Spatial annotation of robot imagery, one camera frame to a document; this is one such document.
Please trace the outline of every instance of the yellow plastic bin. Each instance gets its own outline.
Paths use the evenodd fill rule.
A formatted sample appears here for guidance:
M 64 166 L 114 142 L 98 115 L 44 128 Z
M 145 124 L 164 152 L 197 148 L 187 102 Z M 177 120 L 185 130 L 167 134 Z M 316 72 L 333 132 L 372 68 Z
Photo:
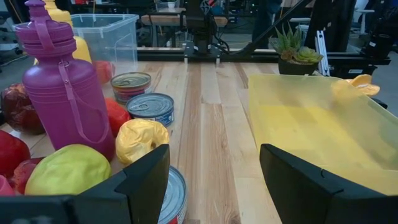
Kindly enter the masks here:
M 345 80 L 253 75 L 257 148 L 272 144 L 384 195 L 398 195 L 398 119 Z

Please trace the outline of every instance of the red plastic fruit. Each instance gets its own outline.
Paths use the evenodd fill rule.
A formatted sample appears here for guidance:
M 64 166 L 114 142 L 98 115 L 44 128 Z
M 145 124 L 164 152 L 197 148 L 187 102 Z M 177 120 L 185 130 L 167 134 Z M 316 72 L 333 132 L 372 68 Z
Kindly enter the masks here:
M 27 145 L 19 138 L 0 130 L 0 174 L 6 178 L 12 177 L 14 169 L 27 159 L 30 159 Z
M 12 84 L 1 93 L 1 109 L 9 126 L 27 134 L 44 133 L 43 125 L 22 84 Z
M 109 123 L 111 125 L 112 134 L 114 137 L 118 136 L 120 127 L 129 121 L 130 114 L 120 106 L 116 101 L 110 98 L 105 99 L 106 109 L 108 110 Z
M 95 60 L 93 61 L 93 65 L 95 67 L 99 82 L 101 84 L 109 82 L 116 71 L 116 68 L 112 62 L 104 60 Z
M 25 194 L 27 180 L 29 180 L 33 170 L 42 159 L 44 159 L 44 157 L 28 159 L 21 162 L 14 170 L 14 176 L 12 177 L 11 182 L 13 183 L 14 189 L 19 193 Z

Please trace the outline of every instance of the wooden table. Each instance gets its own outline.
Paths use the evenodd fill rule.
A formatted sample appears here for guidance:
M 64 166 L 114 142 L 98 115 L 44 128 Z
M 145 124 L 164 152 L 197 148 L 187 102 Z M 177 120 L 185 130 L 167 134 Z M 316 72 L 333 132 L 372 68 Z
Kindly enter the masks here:
M 249 124 L 248 76 L 278 73 L 276 64 L 139 62 L 152 76 L 155 92 L 175 100 L 170 132 L 170 159 L 185 177 L 189 224 L 281 223 L 267 190 Z M 113 97 L 111 87 L 103 88 Z M 27 136 L 9 126 L 1 129 L 21 138 L 32 157 L 53 147 L 46 135 Z M 115 158 L 113 173 L 121 169 Z
M 169 9 L 169 8 L 163 8 L 159 9 L 158 12 L 170 12 L 170 13 L 181 13 L 184 11 L 185 8 L 178 7 L 174 9 Z M 152 30 L 156 30 L 155 32 L 152 33 L 152 46 L 153 47 L 160 47 L 157 45 L 157 27 L 158 26 L 170 26 L 170 27 L 178 27 L 180 26 L 180 16 L 179 15 L 144 15 L 141 17 L 141 21 L 143 24 L 152 26 Z M 227 18 L 223 16 L 216 16 L 215 21 L 218 27 L 224 27 L 227 25 L 228 20 Z M 187 21 L 185 16 L 183 17 L 183 25 L 187 25 Z M 172 47 L 175 46 L 175 35 L 174 33 L 176 32 L 175 28 L 172 29 L 173 35 L 172 35 Z
M 174 8 L 174 9 L 159 9 L 159 12 L 174 12 L 174 13 L 181 13 L 184 11 L 184 8 Z M 142 23 L 145 25 L 155 25 L 155 26 L 179 26 L 180 25 L 180 16 L 170 15 L 170 16 L 158 16 L 158 15 L 144 15 L 141 17 Z M 224 27 L 228 20 L 223 16 L 215 16 L 215 21 L 218 27 Z M 183 24 L 186 25 L 185 16 L 183 18 Z

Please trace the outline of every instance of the can lid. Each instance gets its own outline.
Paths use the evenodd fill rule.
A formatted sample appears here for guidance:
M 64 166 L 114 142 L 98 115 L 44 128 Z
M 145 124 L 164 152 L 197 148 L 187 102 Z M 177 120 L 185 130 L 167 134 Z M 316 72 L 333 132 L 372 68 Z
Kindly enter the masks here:
M 163 199 L 158 223 L 168 223 L 182 210 L 187 201 L 187 186 L 182 174 L 170 166 L 169 181 Z
M 148 83 L 150 83 L 150 75 L 142 72 L 123 73 L 111 80 L 111 84 L 115 88 L 137 88 Z
M 153 118 L 172 111 L 174 100 L 161 93 L 146 93 L 131 98 L 126 108 L 133 116 Z

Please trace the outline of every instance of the bottle spout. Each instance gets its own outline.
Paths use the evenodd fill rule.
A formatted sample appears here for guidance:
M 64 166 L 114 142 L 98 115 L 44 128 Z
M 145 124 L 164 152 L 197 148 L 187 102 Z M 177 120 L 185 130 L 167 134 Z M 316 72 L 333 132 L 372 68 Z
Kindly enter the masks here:
M 51 20 L 49 12 L 45 10 L 45 3 L 42 0 L 28 0 L 25 5 L 29 7 L 30 20 L 35 21 L 38 17 L 43 17 L 45 20 Z

